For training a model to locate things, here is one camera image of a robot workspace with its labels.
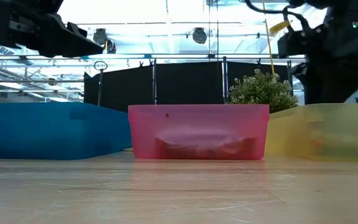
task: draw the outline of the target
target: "plastic bin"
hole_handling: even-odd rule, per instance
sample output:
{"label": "plastic bin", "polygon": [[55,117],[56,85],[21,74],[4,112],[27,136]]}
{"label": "plastic bin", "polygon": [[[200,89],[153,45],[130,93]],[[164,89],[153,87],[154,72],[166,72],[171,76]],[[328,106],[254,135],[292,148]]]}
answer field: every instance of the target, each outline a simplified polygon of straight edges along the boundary
{"label": "plastic bin", "polygon": [[134,105],[132,147],[143,159],[264,156],[268,105]]}

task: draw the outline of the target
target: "black panel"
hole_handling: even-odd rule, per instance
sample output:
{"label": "black panel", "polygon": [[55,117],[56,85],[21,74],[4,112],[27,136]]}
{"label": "black panel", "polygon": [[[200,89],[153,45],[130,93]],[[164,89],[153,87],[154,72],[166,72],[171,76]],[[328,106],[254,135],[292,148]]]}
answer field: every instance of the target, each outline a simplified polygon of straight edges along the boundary
{"label": "black panel", "polygon": [[[255,69],[261,69],[263,72],[272,72],[271,65],[258,65],[256,63],[227,62],[227,82],[229,88],[234,85],[234,79],[242,79],[244,75],[255,75]],[[288,69],[284,65],[275,65],[274,72],[280,75],[280,81],[288,80]]]}
{"label": "black panel", "polygon": [[[99,76],[85,76],[84,103],[98,104]],[[152,67],[131,68],[103,74],[101,106],[128,112],[129,105],[151,105]]]}
{"label": "black panel", "polygon": [[222,63],[157,64],[157,104],[223,103]]}

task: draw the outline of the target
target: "wooden table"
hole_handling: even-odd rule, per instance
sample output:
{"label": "wooden table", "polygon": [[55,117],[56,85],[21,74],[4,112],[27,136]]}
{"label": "wooden table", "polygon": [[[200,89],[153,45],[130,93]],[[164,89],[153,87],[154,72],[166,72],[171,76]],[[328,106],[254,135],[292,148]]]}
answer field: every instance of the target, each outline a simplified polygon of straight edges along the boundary
{"label": "wooden table", "polygon": [[0,161],[5,223],[358,224],[358,163]]}

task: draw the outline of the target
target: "red object inside bin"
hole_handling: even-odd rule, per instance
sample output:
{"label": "red object inside bin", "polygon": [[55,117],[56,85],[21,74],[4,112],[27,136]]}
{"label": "red object inside bin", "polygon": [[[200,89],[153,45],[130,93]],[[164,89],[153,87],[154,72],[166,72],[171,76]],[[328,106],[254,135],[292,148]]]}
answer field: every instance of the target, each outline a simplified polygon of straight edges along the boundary
{"label": "red object inside bin", "polygon": [[144,159],[261,159],[268,105],[135,105],[132,147]]}

